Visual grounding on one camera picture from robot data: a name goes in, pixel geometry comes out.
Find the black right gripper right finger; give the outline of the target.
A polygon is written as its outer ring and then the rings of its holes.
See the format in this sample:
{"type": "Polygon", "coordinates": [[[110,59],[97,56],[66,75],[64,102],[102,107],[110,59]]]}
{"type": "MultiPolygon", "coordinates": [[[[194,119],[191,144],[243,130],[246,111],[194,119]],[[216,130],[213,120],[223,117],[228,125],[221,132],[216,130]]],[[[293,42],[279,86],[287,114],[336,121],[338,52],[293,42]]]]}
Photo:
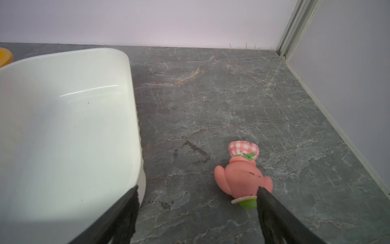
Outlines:
{"type": "Polygon", "coordinates": [[[257,211],[266,244],[323,244],[265,188],[257,192],[257,211]]]}

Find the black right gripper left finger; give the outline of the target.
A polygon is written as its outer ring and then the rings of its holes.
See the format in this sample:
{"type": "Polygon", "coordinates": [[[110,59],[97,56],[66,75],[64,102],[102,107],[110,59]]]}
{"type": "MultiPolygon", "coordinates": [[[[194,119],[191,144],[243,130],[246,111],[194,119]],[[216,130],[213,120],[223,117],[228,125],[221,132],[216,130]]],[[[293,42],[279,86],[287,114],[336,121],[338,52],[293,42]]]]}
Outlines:
{"type": "Polygon", "coordinates": [[[71,244],[129,244],[139,212],[138,186],[128,190],[71,244]]]}

